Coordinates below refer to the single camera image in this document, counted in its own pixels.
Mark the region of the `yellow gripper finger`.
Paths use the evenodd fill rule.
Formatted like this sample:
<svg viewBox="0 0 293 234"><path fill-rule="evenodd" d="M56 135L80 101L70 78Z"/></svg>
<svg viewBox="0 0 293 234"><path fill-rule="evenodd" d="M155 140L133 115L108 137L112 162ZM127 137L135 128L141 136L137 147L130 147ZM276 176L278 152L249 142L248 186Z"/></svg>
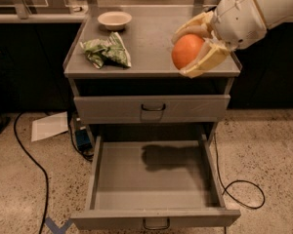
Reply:
<svg viewBox="0 0 293 234"><path fill-rule="evenodd" d="M188 34L194 34L202 38L203 40L212 40L212 26L211 26L211 19L213 17L212 12L208 13L201 13L189 21L187 21L185 24L183 24L181 27L179 27L175 33L172 36L172 43L176 44L177 41Z"/></svg>
<svg viewBox="0 0 293 234"><path fill-rule="evenodd" d="M188 78L198 77L220 65L229 55L230 50L222 41L205 38L197 57L183 67L180 74Z"/></svg>

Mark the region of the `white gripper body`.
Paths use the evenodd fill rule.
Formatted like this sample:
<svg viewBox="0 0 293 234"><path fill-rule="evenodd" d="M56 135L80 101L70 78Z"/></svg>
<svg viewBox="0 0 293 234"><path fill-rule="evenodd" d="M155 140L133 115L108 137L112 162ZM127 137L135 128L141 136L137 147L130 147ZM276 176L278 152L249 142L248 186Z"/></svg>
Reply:
<svg viewBox="0 0 293 234"><path fill-rule="evenodd" d="M267 34L255 0L221 0L211 24L217 37L231 50L246 49Z"/></svg>

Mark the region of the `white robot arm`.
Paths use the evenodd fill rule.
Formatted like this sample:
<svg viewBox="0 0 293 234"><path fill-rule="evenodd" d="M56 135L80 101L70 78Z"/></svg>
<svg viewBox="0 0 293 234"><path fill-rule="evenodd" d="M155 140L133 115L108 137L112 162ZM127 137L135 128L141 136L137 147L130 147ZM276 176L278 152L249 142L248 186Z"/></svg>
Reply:
<svg viewBox="0 0 293 234"><path fill-rule="evenodd" d="M182 75L194 78L291 20L293 0L221 0L213 11L193 17L174 33L171 58Z"/></svg>

